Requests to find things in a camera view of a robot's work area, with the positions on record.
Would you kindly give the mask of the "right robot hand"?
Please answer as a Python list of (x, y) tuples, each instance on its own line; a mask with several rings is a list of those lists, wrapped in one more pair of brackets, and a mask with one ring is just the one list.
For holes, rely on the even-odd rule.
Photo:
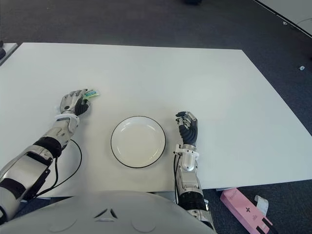
[(189, 111), (178, 112), (176, 121), (183, 144), (196, 146), (198, 136), (197, 118)]

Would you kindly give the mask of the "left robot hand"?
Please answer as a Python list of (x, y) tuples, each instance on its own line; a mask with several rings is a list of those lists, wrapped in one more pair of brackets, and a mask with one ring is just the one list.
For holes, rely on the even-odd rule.
[(84, 96), (87, 91), (87, 89), (82, 89), (66, 94), (59, 106), (60, 113), (74, 114), (76, 116), (85, 113), (90, 107), (90, 102)]

